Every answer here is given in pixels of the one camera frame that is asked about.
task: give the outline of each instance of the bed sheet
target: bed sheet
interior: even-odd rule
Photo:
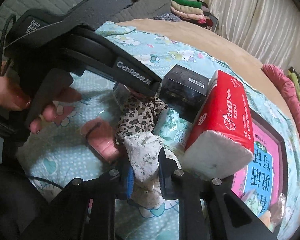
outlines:
[[[190,45],[160,34],[145,33],[135,27],[106,22],[96,33],[121,47],[163,77],[175,64],[211,78],[220,69],[238,78],[247,93],[249,106],[269,122],[285,139],[288,159],[287,215],[282,221],[279,240],[288,239],[299,225],[300,145],[293,122],[262,93],[252,88],[225,62]],[[76,88],[83,94],[80,102],[54,102],[60,115],[37,136],[31,135],[17,157],[25,171],[65,186],[74,177],[97,178],[108,169],[85,145],[79,131],[85,122],[101,116],[114,127],[120,116],[111,94],[113,82],[85,72],[74,76]],[[58,190],[34,181],[47,198]],[[123,239],[178,239],[178,201],[165,201],[158,209],[145,209],[130,202],[117,201],[116,232]]]

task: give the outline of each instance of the red tissue package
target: red tissue package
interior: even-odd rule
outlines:
[[[217,70],[186,143],[182,168],[209,179],[224,179],[252,161],[250,109],[241,82]]]

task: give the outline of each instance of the green cloth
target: green cloth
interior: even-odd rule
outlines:
[[[294,87],[296,88],[296,94],[298,97],[298,101],[300,102],[300,85],[298,82],[298,77],[295,73],[290,72],[288,73],[287,77],[294,83]]]
[[[197,1],[190,1],[190,0],[173,0],[176,3],[180,4],[180,5],[184,5],[184,6],[190,6],[190,7],[194,7],[194,8],[199,8],[201,9],[202,3],[201,2],[197,2]]]

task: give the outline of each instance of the light blue sheet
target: light blue sheet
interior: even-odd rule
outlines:
[[[149,69],[163,76],[179,64],[211,78],[218,69],[235,76],[244,83],[249,106],[269,122],[284,138],[288,159],[287,215],[283,219],[278,239],[286,240],[298,227],[300,213],[300,145],[295,128],[272,102],[253,89],[231,68],[209,54],[181,42],[157,34],[137,31],[135,27],[121,27],[106,22],[96,33],[107,37],[143,62]],[[47,178],[65,186],[72,178],[97,178],[107,170],[85,146],[80,127],[101,116],[115,127],[120,110],[113,100],[113,83],[85,72],[74,77],[72,87],[83,94],[81,102],[55,102],[62,122],[47,124],[37,136],[31,135],[19,149],[18,160],[27,173]],[[58,192],[51,185],[34,182],[46,198]],[[149,210],[127,202],[117,202],[116,232],[124,239],[176,240],[178,239],[178,202],[166,201],[159,209]]]

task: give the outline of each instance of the leopard print cloth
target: leopard print cloth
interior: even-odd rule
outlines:
[[[152,132],[162,110],[168,105],[159,98],[138,99],[130,95],[124,103],[115,139],[123,144],[123,138],[140,132]]]

